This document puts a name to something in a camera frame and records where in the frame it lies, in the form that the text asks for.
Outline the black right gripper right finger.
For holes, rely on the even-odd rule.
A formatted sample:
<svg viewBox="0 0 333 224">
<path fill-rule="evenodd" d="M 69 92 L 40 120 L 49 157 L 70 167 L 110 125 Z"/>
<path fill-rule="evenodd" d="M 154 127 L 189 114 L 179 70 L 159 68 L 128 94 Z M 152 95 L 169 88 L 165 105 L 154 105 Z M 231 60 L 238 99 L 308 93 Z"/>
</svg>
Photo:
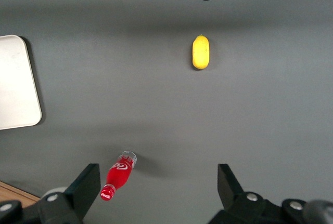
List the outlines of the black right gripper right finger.
<svg viewBox="0 0 333 224">
<path fill-rule="evenodd" d="M 306 201 L 286 199 L 277 206 L 258 193 L 244 191 L 227 164 L 217 169 L 217 191 L 223 209 L 209 223 L 306 223 Z"/>
</svg>

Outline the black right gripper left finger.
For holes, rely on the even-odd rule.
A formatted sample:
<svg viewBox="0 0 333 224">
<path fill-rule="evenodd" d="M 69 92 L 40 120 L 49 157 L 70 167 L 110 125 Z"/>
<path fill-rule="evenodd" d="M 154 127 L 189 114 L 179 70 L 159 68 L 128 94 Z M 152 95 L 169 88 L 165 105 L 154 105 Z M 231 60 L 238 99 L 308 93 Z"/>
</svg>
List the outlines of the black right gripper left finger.
<svg viewBox="0 0 333 224">
<path fill-rule="evenodd" d="M 1 223 L 83 223 L 100 192 L 99 164 L 88 164 L 64 192 L 45 195 L 22 207 L 19 200 L 1 202 Z"/>
</svg>

